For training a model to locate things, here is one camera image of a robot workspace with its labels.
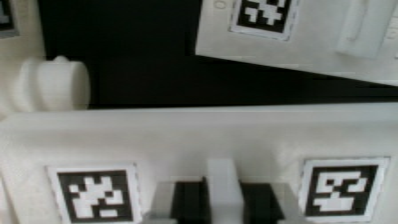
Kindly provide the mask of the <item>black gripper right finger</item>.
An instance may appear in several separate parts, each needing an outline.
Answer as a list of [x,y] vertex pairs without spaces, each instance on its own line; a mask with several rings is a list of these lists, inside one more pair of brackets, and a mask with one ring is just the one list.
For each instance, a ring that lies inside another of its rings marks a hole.
[[284,212],[268,183],[242,183],[243,224],[277,224]]

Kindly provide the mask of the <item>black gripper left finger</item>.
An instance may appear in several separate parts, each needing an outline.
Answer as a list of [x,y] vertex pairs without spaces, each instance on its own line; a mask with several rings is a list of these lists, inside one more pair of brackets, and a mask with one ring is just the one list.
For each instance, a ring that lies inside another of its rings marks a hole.
[[176,183],[170,218],[178,221],[178,224],[211,224],[206,179]]

